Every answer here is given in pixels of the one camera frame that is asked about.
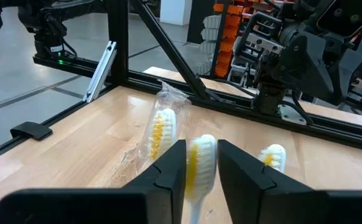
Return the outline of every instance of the plastic bag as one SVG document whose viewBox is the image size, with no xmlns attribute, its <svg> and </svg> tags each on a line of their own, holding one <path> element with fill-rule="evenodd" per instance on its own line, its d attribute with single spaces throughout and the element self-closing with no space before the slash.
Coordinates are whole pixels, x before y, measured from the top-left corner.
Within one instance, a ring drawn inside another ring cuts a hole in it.
<svg viewBox="0 0 362 224">
<path fill-rule="evenodd" d="M 139 157 L 150 165 L 178 139 L 188 119 L 191 105 L 188 95 L 162 82 L 139 147 Z"/>
</svg>

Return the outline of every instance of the toothbrush handle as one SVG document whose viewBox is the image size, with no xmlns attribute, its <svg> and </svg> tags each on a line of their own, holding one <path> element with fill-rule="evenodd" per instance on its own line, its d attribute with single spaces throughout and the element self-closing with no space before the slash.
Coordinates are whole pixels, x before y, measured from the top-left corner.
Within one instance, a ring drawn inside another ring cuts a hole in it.
<svg viewBox="0 0 362 224">
<path fill-rule="evenodd" d="M 191 205 L 191 219 L 190 224 L 199 224 L 200 211 L 202 210 L 203 200 Z"/>
</svg>

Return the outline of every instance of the white wall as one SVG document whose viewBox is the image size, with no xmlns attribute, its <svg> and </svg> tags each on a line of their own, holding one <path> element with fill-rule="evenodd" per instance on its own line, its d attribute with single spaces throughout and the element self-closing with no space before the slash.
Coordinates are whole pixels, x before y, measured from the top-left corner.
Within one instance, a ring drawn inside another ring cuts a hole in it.
<svg viewBox="0 0 362 224">
<path fill-rule="evenodd" d="M 160 21 L 168 24 L 187 25 L 192 10 L 192 0 L 161 0 Z"/>
</svg>

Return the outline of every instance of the wooden table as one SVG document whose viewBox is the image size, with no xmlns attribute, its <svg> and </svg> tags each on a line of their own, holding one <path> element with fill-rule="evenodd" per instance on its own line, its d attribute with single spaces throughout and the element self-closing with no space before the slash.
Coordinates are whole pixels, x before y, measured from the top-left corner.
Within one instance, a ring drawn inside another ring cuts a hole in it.
<svg viewBox="0 0 362 224">
<path fill-rule="evenodd" d="M 148 69 L 175 77 L 178 73 Z M 204 81 L 210 88 L 226 84 Z M 155 96 L 117 87 L 53 125 L 54 134 L 26 142 L 0 156 L 0 198 L 31 187 L 121 187 L 138 175 L 136 152 Z M 362 116 L 305 105 L 310 112 L 362 123 Z M 256 156 L 264 147 L 287 150 L 285 174 L 315 189 L 362 189 L 362 150 L 192 106 L 182 138 L 212 134 Z M 189 207 L 184 205 L 183 223 Z M 201 223 L 231 223 L 217 174 L 206 198 Z"/>
</svg>

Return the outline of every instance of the toothbrush head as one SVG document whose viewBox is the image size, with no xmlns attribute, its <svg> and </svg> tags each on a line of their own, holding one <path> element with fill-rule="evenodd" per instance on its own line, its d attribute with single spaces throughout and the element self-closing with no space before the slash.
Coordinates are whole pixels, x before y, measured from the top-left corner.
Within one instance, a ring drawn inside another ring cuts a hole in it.
<svg viewBox="0 0 362 224">
<path fill-rule="evenodd" d="M 185 199 L 195 203 L 205 197 L 214 186 L 217 163 L 217 141 L 205 134 L 194 139 L 187 149 Z"/>
<path fill-rule="evenodd" d="M 158 110 L 152 119 L 148 137 L 148 156 L 156 160 L 176 141 L 177 121 L 172 109 Z"/>
<path fill-rule="evenodd" d="M 286 150 L 278 144 L 273 144 L 263 149 L 258 157 L 266 166 L 270 166 L 279 172 L 285 172 Z"/>
</svg>

